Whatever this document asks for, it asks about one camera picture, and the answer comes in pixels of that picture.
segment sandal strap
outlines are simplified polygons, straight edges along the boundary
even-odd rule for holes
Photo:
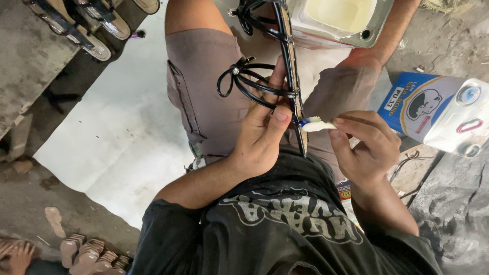
[[[76,5],[78,5],[81,8],[87,8],[87,7],[92,7],[94,8],[99,14],[100,17],[95,17],[93,16],[90,12],[87,12],[90,17],[98,20],[98,21],[106,21],[106,22],[112,22],[116,19],[115,15],[112,13],[114,10],[114,6],[112,3],[109,1],[109,8],[107,8],[101,0],[88,0],[88,3],[86,4],[79,4],[77,1],[75,1]]]
[[[62,36],[71,35],[80,43],[79,45],[84,46],[88,49],[92,49],[94,45],[63,15],[61,15],[53,6],[51,6],[46,0],[29,0],[27,4],[37,4],[46,14],[48,14],[56,23],[58,23],[65,31],[61,33]]]

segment glue can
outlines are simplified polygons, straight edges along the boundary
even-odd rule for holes
[[[389,126],[466,158],[489,138],[489,84],[475,78],[403,72],[378,110]]]

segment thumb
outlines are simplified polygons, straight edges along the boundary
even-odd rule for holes
[[[292,111],[286,106],[277,106],[263,135],[264,146],[278,145],[292,119]]]
[[[356,161],[355,156],[350,148],[350,142],[348,141],[346,133],[336,129],[331,129],[328,132],[330,135],[331,147],[338,159],[339,166],[346,167],[354,164]]]

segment person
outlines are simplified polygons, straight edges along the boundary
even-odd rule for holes
[[[294,135],[284,138],[287,106],[272,111],[236,88],[217,95],[217,78],[242,54],[212,0],[170,0],[168,96],[206,165],[156,194],[131,274],[441,274],[386,178],[400,140],[377,113],[361,111],[419,4],[395,0],[375,46],[320,73],[305,117],[337,130],[309,133],[303,158]],[[282,87],[285,76],[279,57],[269,85]],[[361,140],[354,149],[349,135]],[[341,204],[335,183],[344,177],[364,232]]]

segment cartoon logo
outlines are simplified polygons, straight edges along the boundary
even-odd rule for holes
[[[424,114],[431,114],[440,105],[442,99],[437,90],[422,91],[407,106],[407,117],[410,120],[416,120]]]

